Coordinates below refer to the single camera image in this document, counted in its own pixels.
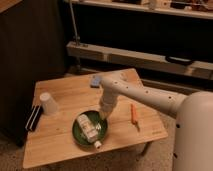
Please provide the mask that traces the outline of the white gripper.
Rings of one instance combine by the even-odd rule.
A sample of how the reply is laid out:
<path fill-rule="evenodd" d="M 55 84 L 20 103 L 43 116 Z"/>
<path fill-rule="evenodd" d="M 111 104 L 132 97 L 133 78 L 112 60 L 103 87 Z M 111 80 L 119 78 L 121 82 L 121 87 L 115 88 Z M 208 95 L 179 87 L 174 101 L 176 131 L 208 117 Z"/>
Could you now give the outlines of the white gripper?
<path fill-rule="evenodd" d="M 117 105 L 117 95 L 103 94 L 99 105 L 99 114 L 102 120 L 106 120 L 108 116 L 113 112 Z"/>

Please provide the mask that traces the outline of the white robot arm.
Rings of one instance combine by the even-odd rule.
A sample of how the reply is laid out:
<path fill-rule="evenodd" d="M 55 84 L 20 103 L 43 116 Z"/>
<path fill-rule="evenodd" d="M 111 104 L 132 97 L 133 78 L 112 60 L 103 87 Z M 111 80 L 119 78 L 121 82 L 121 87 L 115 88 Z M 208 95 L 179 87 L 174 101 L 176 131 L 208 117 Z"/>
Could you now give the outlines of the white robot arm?
<path fill-rule="evenodd" d="M 122 75 L 101 78 L 103 94 L 100 116 L 107 118 L 119 95 L 143 103 L 162 113 L 176 115 L 173 171 L 213 171 L 213 92 L 190 95 L 127 82 Z"/>

